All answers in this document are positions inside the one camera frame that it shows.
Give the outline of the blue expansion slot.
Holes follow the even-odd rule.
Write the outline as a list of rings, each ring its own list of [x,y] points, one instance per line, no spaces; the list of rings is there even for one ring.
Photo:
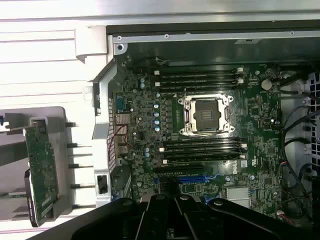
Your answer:
[[[209,181],[205,176],[180,176],[177,179],[181,184],[207,183]]]

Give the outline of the metal CPU socket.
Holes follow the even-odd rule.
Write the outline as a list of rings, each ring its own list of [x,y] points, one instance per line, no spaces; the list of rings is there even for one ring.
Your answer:
[[[230,134],[235,131],[231,124],[230,103],[232,95],[226,93],[184,95],[177,100],[183,109],[183,136],[209,137]]]

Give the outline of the grey parts rack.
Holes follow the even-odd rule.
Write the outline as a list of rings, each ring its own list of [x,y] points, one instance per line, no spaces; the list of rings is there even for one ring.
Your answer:
[[[69,214],[72,200],[65,110],[58,106],[8,108],[0,109],[0,116],[4,118],[3,125],[0,125],[0,193],[26,193],[24,177],[29,166],[23,129],[30,126],[32,119],[44,119],[54,151],[58,184],[58,200],[45,222]],[[17,220],[30,221],[27,197],[0,199],[0,221]]]

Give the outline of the open grey PC case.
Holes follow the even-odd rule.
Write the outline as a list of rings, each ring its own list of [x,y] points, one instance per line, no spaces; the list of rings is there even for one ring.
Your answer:
[[[320,230],[320,20],[156,23],[103,28],[111,55],[93,81],[96,195],[130,198],[130,171],[109,150],[115,136],[113,91],[129,65],[257,65],[279,69],[281,188],[274,219]]]

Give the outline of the black expansion slot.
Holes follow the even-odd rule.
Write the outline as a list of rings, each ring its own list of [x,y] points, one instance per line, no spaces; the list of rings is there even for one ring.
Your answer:
[[[204,165],[201,163],[195,164],[176,164],[155,167],[153,172],[158,175],[186,175],[201,173],[204,170]]]

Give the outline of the silver chipset heatsink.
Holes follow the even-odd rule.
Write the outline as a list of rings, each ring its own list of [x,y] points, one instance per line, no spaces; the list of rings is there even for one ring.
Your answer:
[[[246,208],[252,205],[248,187],[227,188],[226,199]]]

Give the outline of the green motherboard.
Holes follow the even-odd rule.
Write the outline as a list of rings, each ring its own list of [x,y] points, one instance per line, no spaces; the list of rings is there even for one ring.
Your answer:
[[[179,184],[183,194],[204,203],[227,199],[227,188],[248,188],[254,211],[275,217],[282,190],[276,169],[282,159],[279,69],[270,64],[178,65],[164,59],[130,64],[112,93],[115,135],[109,153],[130,172],[129,196],[140,201],[160,190],[160,178],[205,176],[207,183]],[[263,80],[272,89],[261,88]],[[185,95],[222,94],[230,103],[232,133],[188,137],[183,127]],[[154,168],[202,164],[185,175]]]

